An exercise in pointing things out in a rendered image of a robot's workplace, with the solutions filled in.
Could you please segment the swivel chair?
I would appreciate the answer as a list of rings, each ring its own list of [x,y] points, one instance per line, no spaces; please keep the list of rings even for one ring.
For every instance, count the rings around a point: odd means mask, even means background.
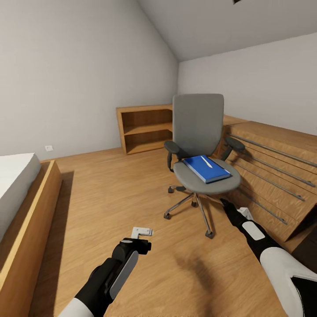
[[[205,183],[194,171],[183,161],[199,155],[210,157],[217,149],[222,140],[222,127],[224,115],[224,97],[222,94],[175,94],[173,96],[173,141],[166,140],[164,147],[169,151],[167,165],[171,172],[174,172],[179,182],[183,185],[170,184],[168,192],[172,188],[178,192],[189,192],[190,195],[171,207],[164,213],[164,218],[169,219],[170,212],[182,203],[192,198],[192,206],[198,202],[203,215],[207,232],[206,236],[211,238],[212,231],[206,218],[202,203],[199,197],[210,199],[222,204],[221,200],[209,196],[209,194],[220,194],[237,188],[241,183],[241,176],[237,169],[225,162],[233,148],[245,149],[245,145],[232,137],[226,137],[229,144],[220,160],[212,158],[219,166],[230,172],[230,176]],[[178,162],[175,162],[171,169],[172,154],[176,155]]]

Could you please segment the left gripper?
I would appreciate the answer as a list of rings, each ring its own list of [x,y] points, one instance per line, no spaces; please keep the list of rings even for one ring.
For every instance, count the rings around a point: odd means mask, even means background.
[[[124,240],[134,240],[138,245],[138,254],[147,254],[148,251],[151,251],[151,242],[148,242],[148,240],[137,240],[131,238],[125,238]]]

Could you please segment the folder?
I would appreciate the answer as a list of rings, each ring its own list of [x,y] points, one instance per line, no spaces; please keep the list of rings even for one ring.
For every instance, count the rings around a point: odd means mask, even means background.
[[[196,173],[205,183],[230,176],[230,172],[219,166],[206,155],[183,159],[184,163]]]

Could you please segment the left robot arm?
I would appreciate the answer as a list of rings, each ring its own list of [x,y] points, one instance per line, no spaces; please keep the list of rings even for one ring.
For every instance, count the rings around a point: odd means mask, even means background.
[[[95,268],[88,282],[58,317],[103,317],[138,262],[139,254],[151,251],[151,242],[139,235],[153,236],[150,228],[134,227],[131,238],[120,241],[112,257]]]

